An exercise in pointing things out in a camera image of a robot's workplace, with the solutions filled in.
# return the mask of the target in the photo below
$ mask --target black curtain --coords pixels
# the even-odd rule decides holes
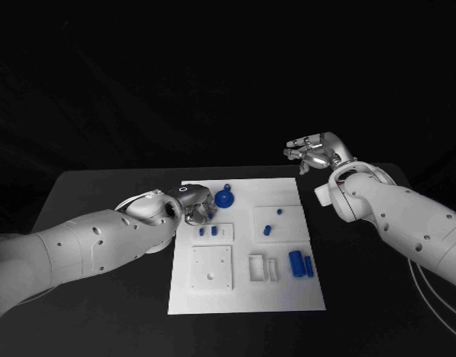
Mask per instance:
[[[224,35],[138,16],[1,22],[0,231],[29,231],[66,170],[288,164],[283,144],[326,131],[456,210],[451,6]]]

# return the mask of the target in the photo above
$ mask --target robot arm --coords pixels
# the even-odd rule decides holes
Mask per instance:
[[[32,295],[91,277],[160,251],[185,216],[189,225],[211,221],[209,189],[183,185],[169,195],[154,190],[56,227],[0,243],[0,316]]]
[[[316,188],[323,206],[352,222],[363,219],[378,230],[382,241],[417,264],[456,285],[456,213],[405,187],[388,174],[356,160],[335,134],[311,135],[288,141],[290,159],[307,167],[333,169],[329,182]]]

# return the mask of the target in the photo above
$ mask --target blue object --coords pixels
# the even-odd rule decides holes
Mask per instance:
[[[306,265],[307,277],[313,277],[313,267],[311,267],[311,259],[310,259],[310,257],[304,257],[304,265]]]
[[[235,201],[235,196],[231,193],[231,186],[224,185],[224,189],[215,194],[216,207],[228,208]]]
[[[290,258],[290,266],[291,266],[291,274],[294,277],[303,277],[306,275],[304,264],[303,264],[303,256],[300,255],[300,251],[291,251],[288,253]]]

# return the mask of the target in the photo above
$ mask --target black table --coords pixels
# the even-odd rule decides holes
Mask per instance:
[[[399,168],[376,164],[401,186]],[[173,243],[74,281],[0,319],[0,356],[456,356],[456,337],[420,299],[407,260],[363,221],[345,223],[314,188],[330,170],[296,165],[66,172],[33,231],[180,180],[296,177],[324,312],[167,315]]]

